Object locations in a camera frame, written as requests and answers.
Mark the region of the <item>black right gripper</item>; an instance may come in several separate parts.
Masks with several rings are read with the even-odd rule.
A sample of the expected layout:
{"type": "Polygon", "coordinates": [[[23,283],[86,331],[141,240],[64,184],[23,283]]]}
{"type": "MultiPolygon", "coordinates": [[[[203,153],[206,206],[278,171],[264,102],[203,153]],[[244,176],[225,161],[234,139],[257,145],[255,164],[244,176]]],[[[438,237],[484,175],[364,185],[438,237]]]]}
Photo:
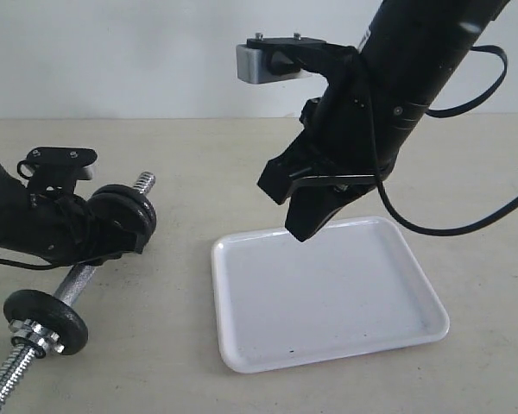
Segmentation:
{"type": "Polygon", "coordinates": [[[290,199],[285,228],[299,242],[317,234],[346,205],[373,191],[376,183],[310,186],[300,179],[320,173],[372,173],[377,162],[391,173],[397,159],[395,148],[381,142],[372,151],[372,130],[380,116],[370,71],[354,47],[330,43],[299,46],[293,63],[327,80],[321,97],[308,100],[300,115],[303,131],[280,155],[269,160],[257,185],[277,204],[290,199]]]}

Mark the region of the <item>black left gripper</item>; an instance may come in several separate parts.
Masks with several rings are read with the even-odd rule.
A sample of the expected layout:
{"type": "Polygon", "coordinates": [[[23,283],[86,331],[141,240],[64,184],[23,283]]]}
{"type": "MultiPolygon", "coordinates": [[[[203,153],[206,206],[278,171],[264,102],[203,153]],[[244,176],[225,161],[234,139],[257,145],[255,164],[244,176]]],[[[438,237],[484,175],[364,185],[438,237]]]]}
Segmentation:
{"type": "Polygon", "coordinates": [[[123,254],[142,254],[149,220],[110,221],[74,193],[77,172],[34,172],[21,214],[21,251],[50,266],[101,265],[123,254]]]}

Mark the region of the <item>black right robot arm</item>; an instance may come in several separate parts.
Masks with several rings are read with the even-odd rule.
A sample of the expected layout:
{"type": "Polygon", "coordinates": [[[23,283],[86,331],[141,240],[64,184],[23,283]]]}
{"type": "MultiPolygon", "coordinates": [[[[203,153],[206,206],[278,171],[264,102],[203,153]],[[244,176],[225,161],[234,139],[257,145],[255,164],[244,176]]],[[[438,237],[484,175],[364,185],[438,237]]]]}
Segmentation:
{"type": "Polygon", "coordinates": [[[402,144],[503,8],[501,1],[384,1],[360,47],[322,40],[248,40],[276,76],[326,78],[302,131],[270,160],[259,187],[288,207],[285,227],[313,237],[393,171],[402,144]]]}

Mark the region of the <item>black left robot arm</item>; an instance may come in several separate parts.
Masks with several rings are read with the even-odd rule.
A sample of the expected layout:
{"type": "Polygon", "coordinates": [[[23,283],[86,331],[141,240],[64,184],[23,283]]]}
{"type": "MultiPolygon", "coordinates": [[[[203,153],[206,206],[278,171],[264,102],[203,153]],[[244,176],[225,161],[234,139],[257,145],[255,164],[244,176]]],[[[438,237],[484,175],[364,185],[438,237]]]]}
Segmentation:
{"type": "Polygon", "coordinates": [[[97,153],[83,147],[36,147],[12,177],[0,164],[0,248],[42,259],[41,270],[100,266],[141,253],[155,232],[155,208],[142,189],[105,185],[77,195],[97,153]]]}

